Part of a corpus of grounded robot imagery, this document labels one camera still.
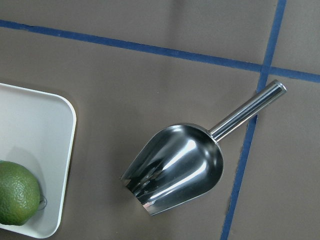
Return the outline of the stainless steel ice scoop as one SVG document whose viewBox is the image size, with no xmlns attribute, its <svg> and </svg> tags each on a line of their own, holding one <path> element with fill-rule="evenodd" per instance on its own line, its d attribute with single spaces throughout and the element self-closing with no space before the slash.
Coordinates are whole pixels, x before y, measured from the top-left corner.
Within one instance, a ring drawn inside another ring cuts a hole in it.
<svg viewBox="0 0 320 240">
<path fill-rule="evenodd" d="M 163 128 L 142 148 L 121 182 L 151 216 L 202 196 L 224 172 L 219 142 L 286 92 L 274 80 L 211 129 L 193 123 Z"/>
</svg>

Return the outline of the beige plastic tray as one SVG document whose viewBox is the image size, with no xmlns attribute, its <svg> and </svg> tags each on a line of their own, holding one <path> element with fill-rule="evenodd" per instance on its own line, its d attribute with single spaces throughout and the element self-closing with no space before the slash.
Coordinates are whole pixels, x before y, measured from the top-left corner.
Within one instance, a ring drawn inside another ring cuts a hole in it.
<svg viewBox="0 0 320 240">
<path fill-rule="evenodd" d="M 44 203 L 22 226 L 2 229 L 44 239 L 58 229 L 63 211 L 77 117 L 64 97 L 0 85 L 0 158 L 18 163 L 38 179 Z"/>
</svg>

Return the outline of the green lime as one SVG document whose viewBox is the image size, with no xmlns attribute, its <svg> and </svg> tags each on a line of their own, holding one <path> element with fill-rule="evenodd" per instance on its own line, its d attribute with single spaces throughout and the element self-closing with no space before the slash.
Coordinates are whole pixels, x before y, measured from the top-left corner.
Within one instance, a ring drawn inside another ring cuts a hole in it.
<svg viewBox="0 0 320 240">
<path fill-rule="evenodd" d="M 24 166 L 0 162 L 0 223 L 22 226 L 40 205 L 40 186 L 36 177 Z"/>
</svg>

